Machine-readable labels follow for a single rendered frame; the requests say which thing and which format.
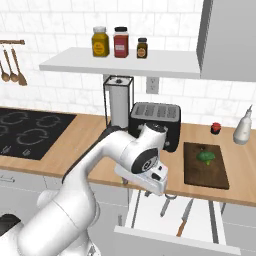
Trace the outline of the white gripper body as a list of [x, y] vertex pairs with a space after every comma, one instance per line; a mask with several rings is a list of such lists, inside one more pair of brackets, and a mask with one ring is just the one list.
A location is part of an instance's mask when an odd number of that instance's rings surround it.
[[148, 171], [140, 174], [133, 174], [117, 164], [115, 173], [128, 182], [150, 191], [158, 196], [165, 192], [168, 180], [168, 168], [163, 164], [157, 164]]

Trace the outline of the green broccoli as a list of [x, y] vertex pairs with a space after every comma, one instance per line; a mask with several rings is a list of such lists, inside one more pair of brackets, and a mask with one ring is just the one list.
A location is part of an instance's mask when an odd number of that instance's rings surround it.
[[209, 166], [211, 161], [215, 159], [215, 154], [213, 152], [201, 151], [197, 154], [196, 158]]

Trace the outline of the grey peeler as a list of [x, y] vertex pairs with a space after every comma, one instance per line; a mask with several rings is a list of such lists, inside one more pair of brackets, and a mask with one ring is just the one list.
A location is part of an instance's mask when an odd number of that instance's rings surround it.
[[165, 194], [165, 202], [164, 202], [164, 205], [161, 209], [161, 212], [160, 212], [160, 217], [163, 217], [166, 213], [166, 210], [169, 206], [169, 203], [172, 201], [172, 200], [175, 200], [177, 198], [177, 195], [168, 195], [168, 194]]

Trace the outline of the open white drawer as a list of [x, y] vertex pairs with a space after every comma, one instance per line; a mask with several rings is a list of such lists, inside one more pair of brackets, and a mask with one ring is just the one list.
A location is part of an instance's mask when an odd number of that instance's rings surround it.
[[226, 244], [217, 202], [194, 199], [181, 237], [177, 237], [182, 215], [191, 200], [178, 196], [160, 217], [165, 196], [132, 192], [125, 224], [114, 229], [115, 256], [241, 256]]

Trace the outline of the black toaster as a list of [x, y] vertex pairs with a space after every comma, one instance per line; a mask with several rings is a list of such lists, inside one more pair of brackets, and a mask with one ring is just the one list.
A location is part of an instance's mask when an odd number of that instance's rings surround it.
[[181, 108], [175, 104], [136, 102], [129, 116], [128, 133], [138, 138], [148, 122], [168, 129], [164, 150], [175, 152], [180, 139]]

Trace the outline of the white paper towel roll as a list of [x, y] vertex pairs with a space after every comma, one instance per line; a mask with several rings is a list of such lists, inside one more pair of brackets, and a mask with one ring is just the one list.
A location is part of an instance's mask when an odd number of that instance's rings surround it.
[[111, 124], [128, 127], [128, 88], [126, 86], [111, 86], [109, 92]]

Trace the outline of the grey drawer front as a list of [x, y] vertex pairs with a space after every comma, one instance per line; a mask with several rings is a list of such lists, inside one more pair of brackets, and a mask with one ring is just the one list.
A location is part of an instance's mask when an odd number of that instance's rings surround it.
[[46, 189], [44, 178], [40, 175], [0, 170], [0, 176], [13, 177], [15, 179], [14, 183], [0, 181], [0, 190], [42, 192]]

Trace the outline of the black hob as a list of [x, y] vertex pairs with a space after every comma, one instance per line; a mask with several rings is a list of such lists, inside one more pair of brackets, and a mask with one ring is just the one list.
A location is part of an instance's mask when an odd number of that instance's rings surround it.
[[74, 114], [0, 107], [0, 155], [41, 160]]

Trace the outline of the white bottle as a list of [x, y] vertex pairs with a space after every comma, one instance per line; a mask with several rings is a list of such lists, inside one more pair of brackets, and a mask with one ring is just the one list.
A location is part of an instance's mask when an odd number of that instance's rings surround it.
[[233, 133], [233, 141], [238, 145], [245, 145], [249, 141], [252, 126], [251, 114], [252, 107], [249, 107]]

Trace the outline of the yellow spice jar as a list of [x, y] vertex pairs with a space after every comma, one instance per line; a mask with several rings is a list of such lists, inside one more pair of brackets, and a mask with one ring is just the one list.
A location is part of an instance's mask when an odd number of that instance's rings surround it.
[[92, 50], [94, 57], [107, 57], [109, 55], [109, 37], [106, 28], [96, 26], [93, 28]]

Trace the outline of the long wooden spoon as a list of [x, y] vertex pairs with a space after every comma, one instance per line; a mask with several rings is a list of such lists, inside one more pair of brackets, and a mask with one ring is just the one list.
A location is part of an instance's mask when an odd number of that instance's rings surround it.
[[7, 61], [7, 65], [8, 65], [8, 67], [9, 67], [9, 71], [10, 71], [10, 80], [11, 80], [12, 82], [18, 82], [18, 76], [12, 71], [11, 64], [10, 64], [10, 60], [9, 60], [9, 56], [8, 56], [7, 51], [4, 49], [3, 52], [4, 52], [4, 56], [5, 56], [5, 58], [6, 58], [6, 61]]

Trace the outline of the small wooden spoon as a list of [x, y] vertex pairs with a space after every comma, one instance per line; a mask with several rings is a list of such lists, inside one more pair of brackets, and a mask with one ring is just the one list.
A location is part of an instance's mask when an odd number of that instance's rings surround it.
[[10, 76], [3, 70], [1, 61], [0, 61], [0, 69], [2, 71], [1, 77], [2, 77], [3, 81], [8, 82], [10, 80]]

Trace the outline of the white wall socket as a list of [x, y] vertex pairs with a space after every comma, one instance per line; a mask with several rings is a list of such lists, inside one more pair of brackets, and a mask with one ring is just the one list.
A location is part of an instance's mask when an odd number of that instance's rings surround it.
[[147, 94], [158, 94], [159, 93], [159, 78], [148, 77], [146, 79], [146, 93]]

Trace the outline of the white wall shelf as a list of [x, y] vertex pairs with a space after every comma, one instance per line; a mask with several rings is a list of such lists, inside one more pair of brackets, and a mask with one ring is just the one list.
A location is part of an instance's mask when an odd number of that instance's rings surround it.
[[126, 58], [94, 57], [90, 48], [71, 47], [39, 65], [41, 71], [199, 79], [195, 52], [151, 50], [138, 59], [135, 50]]

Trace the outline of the grey wall cupboard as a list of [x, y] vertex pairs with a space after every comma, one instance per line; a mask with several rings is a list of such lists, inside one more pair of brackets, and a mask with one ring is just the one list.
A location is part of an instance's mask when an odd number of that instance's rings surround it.
[[256, 82], [256, 0], [204, 0], [196, 53], [201, 79]]

